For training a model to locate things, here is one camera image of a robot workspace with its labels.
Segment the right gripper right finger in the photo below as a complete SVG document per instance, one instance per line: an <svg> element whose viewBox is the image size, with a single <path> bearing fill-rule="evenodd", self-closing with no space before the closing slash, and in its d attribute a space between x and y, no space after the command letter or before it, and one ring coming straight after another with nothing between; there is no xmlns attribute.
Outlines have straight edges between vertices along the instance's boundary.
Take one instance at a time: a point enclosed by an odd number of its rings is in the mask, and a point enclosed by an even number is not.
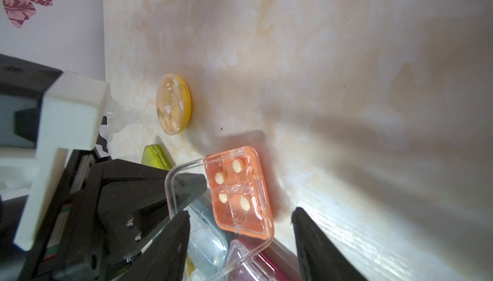
<svg viewBox="0 0 493 281"><path fill-rule="evenodd" d="M301 207L291 215L303 280L365 280Z"/></svg>

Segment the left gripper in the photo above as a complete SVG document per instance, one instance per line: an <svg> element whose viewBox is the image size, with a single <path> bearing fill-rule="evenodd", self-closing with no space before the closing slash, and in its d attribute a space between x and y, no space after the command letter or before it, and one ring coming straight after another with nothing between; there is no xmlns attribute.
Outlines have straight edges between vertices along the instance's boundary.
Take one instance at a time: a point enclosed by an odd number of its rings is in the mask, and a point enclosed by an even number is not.
<svg viewBox="0 0 493 281"><path fill-rule="evenodd" d="M27 196L1 200L1 280L114 280L170 221L202 195L202 174L178 174L168 198L163 169L75 151L31 250L14 244Z"/></svg>

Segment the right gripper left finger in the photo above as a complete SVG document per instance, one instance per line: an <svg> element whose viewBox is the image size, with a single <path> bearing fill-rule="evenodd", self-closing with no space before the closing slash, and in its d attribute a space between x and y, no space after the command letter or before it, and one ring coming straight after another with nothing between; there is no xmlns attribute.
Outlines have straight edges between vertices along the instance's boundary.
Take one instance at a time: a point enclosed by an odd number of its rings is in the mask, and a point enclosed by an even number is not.
<svg viewBox="0 0 493 281"><path fill-rule="evenodd" d="M121 280L182 280L190 235L189 214L181 211Z"/></svg>

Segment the teal rectangular pillbox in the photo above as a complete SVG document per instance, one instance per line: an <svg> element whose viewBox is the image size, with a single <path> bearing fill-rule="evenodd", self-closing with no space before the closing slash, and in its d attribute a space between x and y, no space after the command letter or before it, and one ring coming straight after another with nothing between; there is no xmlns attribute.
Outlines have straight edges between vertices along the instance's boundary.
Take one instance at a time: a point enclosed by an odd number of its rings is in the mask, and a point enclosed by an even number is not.
<svg viewBox="0 0 493 281"><path fill-rule="evenodd" d="M186 210L191 224L187 255L195 267L190 275L193 280L208 280L224 268L229 243L210 206L196 200Z"/></svg>

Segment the lime green pillbox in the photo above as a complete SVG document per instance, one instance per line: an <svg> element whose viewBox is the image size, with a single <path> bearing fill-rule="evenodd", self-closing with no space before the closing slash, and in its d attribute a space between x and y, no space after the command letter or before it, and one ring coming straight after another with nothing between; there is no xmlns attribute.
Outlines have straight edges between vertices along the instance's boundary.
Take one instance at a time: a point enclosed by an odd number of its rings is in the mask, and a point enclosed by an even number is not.
<svg viewBox="0 0 493 281"><path fill-rule="evenodd" d="M166 171L173 168L163 149L157 144L147 145L144 148L141 164Z"/></svg>

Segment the magenta small pillbox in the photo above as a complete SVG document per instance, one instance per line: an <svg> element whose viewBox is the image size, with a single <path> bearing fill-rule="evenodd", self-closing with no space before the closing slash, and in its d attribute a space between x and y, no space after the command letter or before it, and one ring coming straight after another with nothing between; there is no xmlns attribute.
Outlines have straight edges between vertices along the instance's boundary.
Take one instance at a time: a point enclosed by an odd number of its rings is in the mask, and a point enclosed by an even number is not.
<svg viewBox="0 0 493 281"><path fill-rule="evenodd" d="M232 240L229 246L229 255L226 264L237 264L252 251L252 244L244 240ZM279 268L271 259L260 252L250 260L237 265L231 272L227 273L222 280L295 280Z"/></svg>

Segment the orange small pillbox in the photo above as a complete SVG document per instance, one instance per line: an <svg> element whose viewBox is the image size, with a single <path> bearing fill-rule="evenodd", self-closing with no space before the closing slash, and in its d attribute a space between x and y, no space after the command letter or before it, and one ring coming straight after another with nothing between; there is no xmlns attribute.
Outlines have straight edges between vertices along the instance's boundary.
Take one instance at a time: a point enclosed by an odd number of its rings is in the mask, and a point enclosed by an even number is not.
<svg viewBox="0 0 493 281"><path fill-rule="evenodd" d="M208 280L222 280L237 265L264 251L273 241L273 215L259 156L252 147L240 147L209 155L203 159L174 167L165 180L166 195L174 195L172 183L178 174L193 173L205 176L207 189L196 200L210 206L217 226L232 240L244 240L252 244L252 251L237 264L225 263L222 271ZM177 204L169 205L169 215L181 211ZM184 280L193 280L195 269L186 257Z"/></svg>

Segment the yellow round pillbox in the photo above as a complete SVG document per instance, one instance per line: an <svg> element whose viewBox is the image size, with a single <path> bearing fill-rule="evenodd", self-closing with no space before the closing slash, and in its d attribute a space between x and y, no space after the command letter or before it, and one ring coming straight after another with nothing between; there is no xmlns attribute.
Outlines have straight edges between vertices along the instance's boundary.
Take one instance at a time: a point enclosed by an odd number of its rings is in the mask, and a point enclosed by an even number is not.
<svg viewBox="0 0 493 281"><path fill-rule="evenodd" d="M176 74L164 74L156 95L157 116L167 135L182 133L191 119L192 98L187 84Z"/></svg>

